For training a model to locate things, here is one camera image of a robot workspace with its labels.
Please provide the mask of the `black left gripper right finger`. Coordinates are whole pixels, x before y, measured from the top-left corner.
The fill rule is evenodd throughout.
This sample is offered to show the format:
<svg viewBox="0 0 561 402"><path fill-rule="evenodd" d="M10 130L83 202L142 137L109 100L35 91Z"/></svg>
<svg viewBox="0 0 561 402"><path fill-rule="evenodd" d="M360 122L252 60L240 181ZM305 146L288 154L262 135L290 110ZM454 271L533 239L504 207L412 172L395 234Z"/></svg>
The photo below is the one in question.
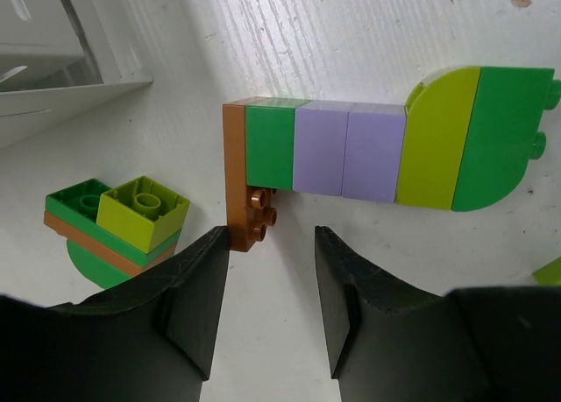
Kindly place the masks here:
<svg viewBox="0 0 561 402"><path fill-rule="evenodd" d="M557 401L556 286L425 292L315 229L330 374L344 401Z"/></svg>

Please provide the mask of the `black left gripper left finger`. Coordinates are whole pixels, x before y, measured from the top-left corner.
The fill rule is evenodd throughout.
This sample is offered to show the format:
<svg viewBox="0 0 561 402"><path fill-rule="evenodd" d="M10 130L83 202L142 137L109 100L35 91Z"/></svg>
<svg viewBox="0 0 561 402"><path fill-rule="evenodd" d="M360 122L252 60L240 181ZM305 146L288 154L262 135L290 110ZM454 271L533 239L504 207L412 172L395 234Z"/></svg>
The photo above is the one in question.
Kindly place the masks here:
<svg viewBox="0 0 561 402"><path fill-rule="evenodd" d="M209 378L230 254L217 226L78 304L1 298L4 401L197 401Z"/></svg>

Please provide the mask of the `green square lego brick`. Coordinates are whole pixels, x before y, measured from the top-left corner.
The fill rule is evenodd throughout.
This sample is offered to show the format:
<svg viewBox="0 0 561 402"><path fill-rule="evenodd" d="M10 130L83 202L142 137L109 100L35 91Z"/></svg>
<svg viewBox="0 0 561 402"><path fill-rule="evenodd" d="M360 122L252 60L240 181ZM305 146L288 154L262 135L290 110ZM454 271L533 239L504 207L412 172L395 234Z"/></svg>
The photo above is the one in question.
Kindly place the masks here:
<svg viewBox="0 0 561 402"><path fill-rule="evenodd" d="M293 187L295 110L307 102L270 97L246 107L246 179L250 186Z"/></svg>

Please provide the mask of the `green rounded lego brick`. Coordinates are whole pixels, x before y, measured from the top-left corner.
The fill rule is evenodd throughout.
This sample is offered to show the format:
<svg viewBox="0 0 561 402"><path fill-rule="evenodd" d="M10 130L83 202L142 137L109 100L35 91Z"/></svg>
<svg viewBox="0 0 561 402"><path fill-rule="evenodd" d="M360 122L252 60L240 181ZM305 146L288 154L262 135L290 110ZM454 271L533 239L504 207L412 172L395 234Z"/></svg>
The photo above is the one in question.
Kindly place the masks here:
<svg viewBox="0 0 561 402"><path fill-rule="evenodd" d="M481 68L453 211L482 209L514 191L528 163L543 155L547 139L539 125L559 102L553 68Z"/></svg>

